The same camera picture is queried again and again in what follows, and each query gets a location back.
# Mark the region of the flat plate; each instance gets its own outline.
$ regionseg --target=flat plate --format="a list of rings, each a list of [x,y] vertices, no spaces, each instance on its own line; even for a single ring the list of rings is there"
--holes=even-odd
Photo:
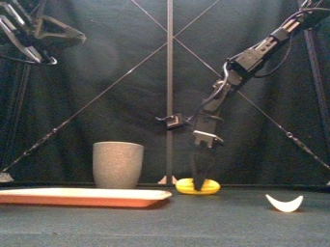
[[[0,204],[146,207],[171,196],[163,190],[34,188],[0,191]]]

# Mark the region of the yellow object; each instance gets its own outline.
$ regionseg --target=yellow object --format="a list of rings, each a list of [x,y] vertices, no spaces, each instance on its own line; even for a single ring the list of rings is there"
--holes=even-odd
[[[175,183],[177,190],[183,194],[190,195],[211,195],[221,189],[221,184],[211,179],[206,179],[202,185],[202,190],[195,190],[194,180],[191,178],[183,178]]]

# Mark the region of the black cable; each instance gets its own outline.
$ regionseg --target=black cable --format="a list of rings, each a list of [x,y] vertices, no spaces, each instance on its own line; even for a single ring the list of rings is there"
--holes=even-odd
[[[271,74],[274,74],[278,71],[278,69],[283,65],[283,62],[286,61],[286,59],[289,57],[289,54],[290,54],[290,51],[291,51],[291,47],[293,47],[293,34],[290,35],[289,40],[290,40],[290,43],[289,43],[289,46],[287,46],[287,49],[286,49],[286,52],[285,52],[285,55],[283,55],[283,58],[282,58],[279,64],[274,67],[274,69],[270,72],[267,72],[265,74],[261,74],[261,75],[254,74],[254,76],[253,76],[254,78],[258,78],[258,79],[265,78],[265,77],[270,76]]]
[[[54,60],[52,62],[40,63],[40,64],[36,63],[36,62],[32,62],[32,61],[23,60],[20,58],[8,57],[6,55],[0,55],[0,59],[8,59],[8,60],[12,60],[12,61],[15,61],[18,63],[27,64],[27,65],[31,65],[31,66],[54,66],[54,65],[56,65],[56,59],[55,58],[52,58],[52,60]]]
[[[330,12],[330,9],[311,8],[311,9],[299,10],[291,16],[289,16],[289,18],[286,18],[286,20],[283,21],[281,26],[283,26],[287,23],[287,21],[290,21],[293,18],[295,18],[299,14],[303,14],[303,13],[307,13],[307,12]]]

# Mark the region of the black curtain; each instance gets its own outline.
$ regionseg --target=black curtain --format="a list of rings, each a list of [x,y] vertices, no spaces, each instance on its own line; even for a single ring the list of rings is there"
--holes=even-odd
[[[211,93],[226,59],[259,42],[297,10],[294,0],[174,1],[174,112],[185,116],[195,113],[202,99]],[[92,182],[92,143],[99,141],[144,145],[140,182],[160,180],[166,174],[167,143],[165,126],[155,117],[166,116],[166,11],[167,2],[162,0],[48,2],[47,14],[78,28],[88,40],[56,54],[58,66],[31,68],[14,148],[7,150],[7,157],[18,158],[116,85],[11,168],[15,180]],[[315,32],[322,44],[318,53],[325,61],[321,69],[329,82],[326,22]],[[275,67],[286,49],[287,46],[275,54],[261,73]],[[3,101],[15,90],[10,86],[12,80],[8,75],[2,81]],[[14,111],[6,104],[2,108],[3,112]],[[293,40],[281,70],[266,79],[250,80],[222,108],[225,122],[219,124],[218,135],[226,146],[217,151],[211,178],[235,184],[329,181],[329,171],[274,123],[329,161],[303,34]],[[173,174],[187,178],[194,136],[189,127],[174,130],[173,135]]]

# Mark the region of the gray cup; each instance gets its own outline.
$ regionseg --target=gray cup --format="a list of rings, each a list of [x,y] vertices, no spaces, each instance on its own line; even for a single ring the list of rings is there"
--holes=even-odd
[[[140,176],[144,147],[99,142],[92,146],[92,176],[98,188],[134,189]]]

